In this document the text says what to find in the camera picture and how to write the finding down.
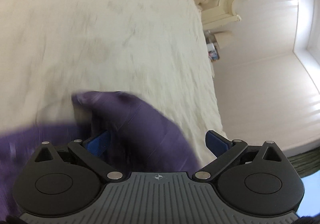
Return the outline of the cream bedspread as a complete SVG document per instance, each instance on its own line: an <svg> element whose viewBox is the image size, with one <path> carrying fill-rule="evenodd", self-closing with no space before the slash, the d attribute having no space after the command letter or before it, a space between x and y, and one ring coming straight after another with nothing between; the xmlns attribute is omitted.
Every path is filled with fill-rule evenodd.
<svg viewBox="0 0 320 224"><path fill-rule="evenodd" d="M81 91L135 94L174 121L201 165L222 133L193 0L1 0L1 131L82 122Z"/></svg>

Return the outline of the purple patterned garment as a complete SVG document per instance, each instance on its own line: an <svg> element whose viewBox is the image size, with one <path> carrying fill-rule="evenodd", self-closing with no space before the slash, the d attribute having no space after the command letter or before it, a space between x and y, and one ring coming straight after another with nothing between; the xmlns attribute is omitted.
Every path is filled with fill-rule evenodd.
<svg viewBox="0 0 320 224"><path fill-rule="evenodd" d="M199 162L180 128L142 99L125 92L84 92L73 104L91 112L89 123L40 124L1 135L1 219L17 215L12 186L43 141L63 145L114 132L106 160L120 171L195 173Z"/></svg>

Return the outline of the framed photo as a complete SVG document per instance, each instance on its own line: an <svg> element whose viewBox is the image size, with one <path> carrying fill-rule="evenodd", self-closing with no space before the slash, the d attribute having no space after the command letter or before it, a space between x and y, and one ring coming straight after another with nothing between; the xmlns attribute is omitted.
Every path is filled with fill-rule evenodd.
<svg viewBox="0 0 320 224"><path fill-rule="evenodd" d="M208 56L211 61L217 61L220 59L219 53L213 43L207 44Z"/></svg>

